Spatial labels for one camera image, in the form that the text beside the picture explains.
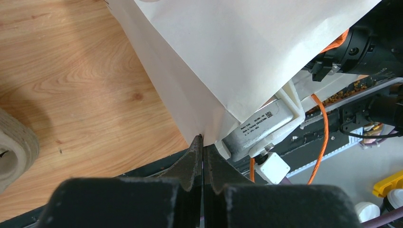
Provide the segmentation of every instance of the black cable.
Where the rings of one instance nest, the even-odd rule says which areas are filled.
[[[384,135],[360,135],[360,134],[354,134],[351,132],[346,132],[343,127],[345,124],[342,124],[340,126],[340,132],[352,137],[360,138],[360,139],[386,139],[386,138],[393,138],[393,137],[400,137],[403,134],[402,133],[394,133],[394,134],[384,134]]]

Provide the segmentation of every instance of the orange cable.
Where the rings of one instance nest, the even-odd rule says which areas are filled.
[[[322,158],[323,158],[323,154],[325,153],[325,150],[326,150],[327,141],[329,140],[329,121],[327,119],[327,114],[326,114],[325,107],[323,106],[322,102],[320,102],[319,98],[315,94],[312,94],[311,97],[317,103],[317,105],[320,108],[320,111],[322,112],[323,122],[325,123],[325,138],[323,140],[322,148],[320,149],[319,156],[317,158],[314,170],[312,171],[312,175],[309,178],[308,184],[311,184],[312,181],[314,180],[315,176],[316,176],[317,170],[319,169],[319,165],[320,165],[320,163],[322,161]]]
[[[250,158],[249,169],[250,169],[249,179],[250,179],[250,181],[252,181],[254,183],[255,182],[255,159],[253,159],[253,158]]]
[[[341,34],[337,39],[335,39],[331,44],[329,44],[325,49],[323,49],[319,54],[340,47],[347,39],[347,35],[348,35],[348,29],[345,32],[343,32],[343,34]]]

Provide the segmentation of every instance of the qr code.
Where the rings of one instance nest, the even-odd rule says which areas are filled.
[[[270,118],[270,117],[272,117],[272,116],[273,116],[273,113],[271,113],[271,112],[267,112],[267,113],[266,113],[266,116],[267,116],[267,118]]]

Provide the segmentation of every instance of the wood grain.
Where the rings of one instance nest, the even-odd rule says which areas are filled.
[[[2,0],[0,15],[0,107],[41,145],[0,195],[0,221],[70,177],[116,176],[186,148],[103,1]]]

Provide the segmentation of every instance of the tape roll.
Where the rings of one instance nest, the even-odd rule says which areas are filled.
[[[0,193],[31,167],[38,154],[36,135],[0,108]]]

